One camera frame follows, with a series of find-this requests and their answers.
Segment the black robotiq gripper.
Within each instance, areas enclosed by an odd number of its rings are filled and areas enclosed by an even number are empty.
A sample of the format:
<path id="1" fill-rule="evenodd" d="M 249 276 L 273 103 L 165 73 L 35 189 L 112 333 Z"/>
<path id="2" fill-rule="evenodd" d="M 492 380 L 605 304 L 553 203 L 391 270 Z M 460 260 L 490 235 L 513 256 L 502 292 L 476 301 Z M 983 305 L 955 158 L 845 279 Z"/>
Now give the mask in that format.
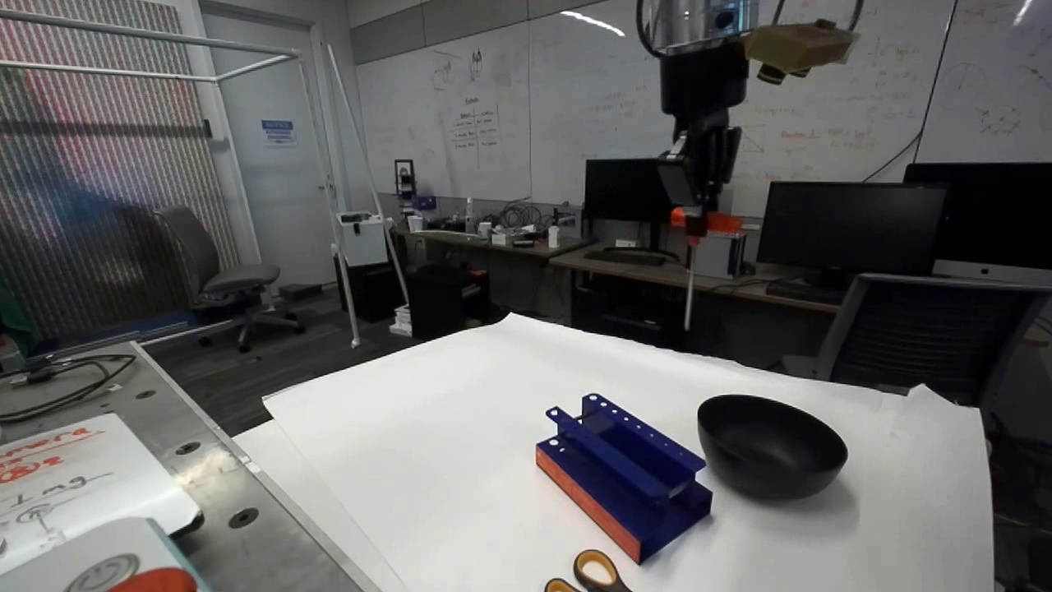
<path id="1" fill-rule="evenodd" d="M 730 109 L 748 100 L 750 58 L 739 42 L 679 53 L 660 62 L 660 109 L 675 120 L 675 139 L 694 166 L 709 166 L 708 208 L 724 203 L 739 156 L 739 130 Z M 685 158 L 660 158 L 658 178 L 671 208 L 696 208 L 696 176 Z"/>

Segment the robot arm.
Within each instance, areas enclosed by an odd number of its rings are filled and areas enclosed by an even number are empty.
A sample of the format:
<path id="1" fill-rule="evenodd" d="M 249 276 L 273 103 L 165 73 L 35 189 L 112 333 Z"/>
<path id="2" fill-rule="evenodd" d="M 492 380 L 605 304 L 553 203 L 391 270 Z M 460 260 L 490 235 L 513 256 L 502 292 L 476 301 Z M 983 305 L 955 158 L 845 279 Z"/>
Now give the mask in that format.
<path id="1" fill-rule="evenodd" d="M 660 156 L 675 219 L 719 208 L 744 139 L 730 111 L 748 103 L 748 83 L 782 86 L 845 62 L 862 6 L 854 0 L 847 22 L 790 22 L 785 0 L 777 0 L 770 20 L 761 17 L 761 0 L 634 0 L 634 33 L 660 71 L 660 111 L 675 120 Z"/>

